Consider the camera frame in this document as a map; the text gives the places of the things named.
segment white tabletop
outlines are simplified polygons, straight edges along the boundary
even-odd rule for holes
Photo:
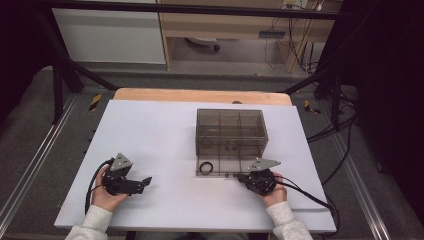
[[[134,164],[127,178],[152,182],[115,211],[110,228],[153,231],[269,232],[261,199],[236,179],[196,176],[198,108],[261,109],[269,142],[263,158],[303,190],[325,196],[296,107],[276,105],[111,100],[56,219],[70,228],[84,219],[88,184],[104,161],[121,152]],[[335,231],[330,212],[288,189],[295,216],[311,232]]]

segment human hand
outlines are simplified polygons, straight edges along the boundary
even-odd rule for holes
[[[113,196],[109,194],[103,186],[101,186],[103,175],[109,167],[110,166],[103,167],[96,176],[96,188],[93,190],[93,199],[91,204],[101,207],[109,212],[113,212],[116,207],[118,207],[118,205],[128,197],[128,194]]]
[[[283,181],[283,176],[281,174],[276,172],[273,172],[273,174],[277,181]],[[265,207],[268,208],[276,203],[287,201],[287,189],[283,185],[277,184],[277,186],[275,186],[274,190],[272,190],[271,193],[260,197],[262,198]]]

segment transparent acrylic box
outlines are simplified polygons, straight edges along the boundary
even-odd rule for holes
[[[267,143],[261,110],[198,109],[196,174],[228,177],[246,172]]]

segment metal bracket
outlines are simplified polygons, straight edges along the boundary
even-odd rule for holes
[[[278,166],[280,164],[281,164],[280,161],[256,158],[256,160],[252,164],[250,164],[247,170],[251,172],[258,172],[258,171],[266,170],[271,167]]]
[[[118,153],[115,161],[112,163],[112,166],[110,166],[110,171],[118,171],[126,167],[131,167],[132,164],[133,163],[122,153]]]

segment aluminum rail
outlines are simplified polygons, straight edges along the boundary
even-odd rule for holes
[[[19,183],[16,185],[6,204],[0,211],[0,239],[2,239],[5,234],[10,222],[12,221],[16,211],[21,205],[22,201],[25,198],[29,188],[37,176],[37,173],[40,171],[41,166],[44,163],[44,160],[47,158],[47,155],[50,152],[50,149],[53,147],[57,137],[62,131],[63,127],[70,116],[72,109],[79,98],[78,94],[72,94],[68,99],[65,107],[64,114],[59,119],[59,121],[53,125],[49,132],[47,133],[44,141],[41,143],[38,148],[37,153],[34,155],[30,164],[28,165],[25,173],[22,175]]]
[[[331,110],[327,104],[320,103],[320,109],[328,123],[331,123],[330,112]],[[334,140],[337,144],[338,152],[340,156],[343,156],[346,152],[347,146],[343,140],[342,134],[337,132],[333,134]],[[387,231],[386,225],[380,216],[380,213],[368,191],[362,177],[356,168],[354,161],[350,154],[347,155],[346,161],[344,162],[344,168],[349,177],[350,183],[352,184],[353,190],[355,191],[358,202],[361,205],[362,211],[368,221],[371,232],[376,240],[390,240],[389,232]]]

